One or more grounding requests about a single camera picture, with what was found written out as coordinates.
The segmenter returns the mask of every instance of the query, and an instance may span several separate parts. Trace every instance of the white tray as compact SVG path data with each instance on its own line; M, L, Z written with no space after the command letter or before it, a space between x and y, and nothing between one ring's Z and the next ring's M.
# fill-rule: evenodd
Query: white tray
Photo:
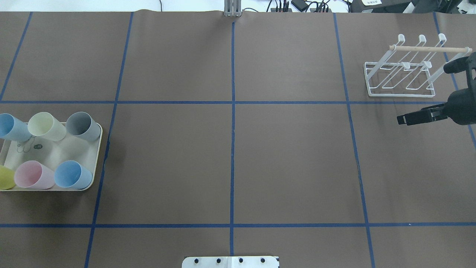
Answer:
M59 142L34 137L25 143L15 141L5 141L0 152L0 165L9 169L17 170L24 162L36 160L43 165L55 171L56 168L67 160L75 160L92 173L92 181L88 187L84 189L61 188L54 185L50 189L29 189L14 186L12 189L0 190L2 192L11 191L84 191L91 187L96 174L96 166L98 165L99 147L101 146L102 127L99 139L94 142L88 142L80 138L74 137L66 133L66 137Z

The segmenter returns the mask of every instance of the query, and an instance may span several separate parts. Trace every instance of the light blue cup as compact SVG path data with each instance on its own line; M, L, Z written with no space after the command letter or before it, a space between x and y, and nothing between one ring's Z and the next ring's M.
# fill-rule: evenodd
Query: light blue cup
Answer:
M61 163L55 171L55 183L62 188L84 189L91 181L91 172L73 160Z
M9 113L0 114L0 138L9 141L25 142L30 137L31 134L28 131L27 124Z

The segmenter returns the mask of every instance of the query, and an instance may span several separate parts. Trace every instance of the yellow cup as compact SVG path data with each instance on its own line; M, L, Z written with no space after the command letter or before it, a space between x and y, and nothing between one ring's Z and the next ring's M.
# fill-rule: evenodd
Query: yellow cup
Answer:
M6 190L15 186L13 180L15 171L0 165L0 190Z

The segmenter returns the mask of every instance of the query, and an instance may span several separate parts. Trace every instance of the printed logo on tray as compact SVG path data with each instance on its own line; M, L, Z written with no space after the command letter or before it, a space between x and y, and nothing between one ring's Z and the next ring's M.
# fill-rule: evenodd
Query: printed logo on tray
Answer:
M38 150L43 148L43 145L41 145L41 144L33 145L33 143L35 143L35 137L34 136L32 136L29 140L27 140L24 143L18 142L17 143L17 152L27 153L31 150L31 147L33 147L33 149L38 149Z

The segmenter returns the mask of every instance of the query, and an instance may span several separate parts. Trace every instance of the grid square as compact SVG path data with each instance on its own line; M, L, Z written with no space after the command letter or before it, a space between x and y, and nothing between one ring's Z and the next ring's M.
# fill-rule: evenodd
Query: grid square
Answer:
M371 228L375 265L390 267L474 267L476 227Z
M377 21L379 27L372 27ZM337 14L337 24L351 101L446 101L454 90L451 77L442 74L434 82L436 96L433 98L369 97L367 93L364 63L380 60L388 46L397 42L398 34L405 35L405 46L416 45L420 34L426 36L426 46L434 46L438 42L432 14ZM433 73L445 63L445 58L442 53L437 53L431 62L433 67L430 72Z
M34 13L3 99L114 100L129 17Z
M244 12L235 31L236 100L345 101L332 14Z
M238 105L235 223L364 222L345 105Z
M83 267L89 228L0 228L2 267Z
M474 29L475 17L472 15L451 15L452 14L436 13L440 31L448 38L446 46L458 48L469 47L472 48L474 52L476 50L476 40L470 32ZM459 89L468 88L466 72L456 73L455 79Z
M85 111L103 128L101 148L93 185L79 192L1 192L0 223L10 224L90 224L96 196L106 141L109 133L113 104L0 104L4 113L10 113L24 122L36 113L47 111L59 121L80 111Z
M229 223L231 105L120 104L98 223Z
M99 228L89 267L181 267L185 257L229 256L228 238L228 228Z
M135 12L120 99L231 101L231 22L220 11Z
M423 105L352 105L370 222L476 221L475 149L450 119L416 126L396 117Z
M0 14L0 86L7 78L13 56L28 20L27 12L2 12Z
M281 267L370 267L365 228L235 228L235 255L279 256Z

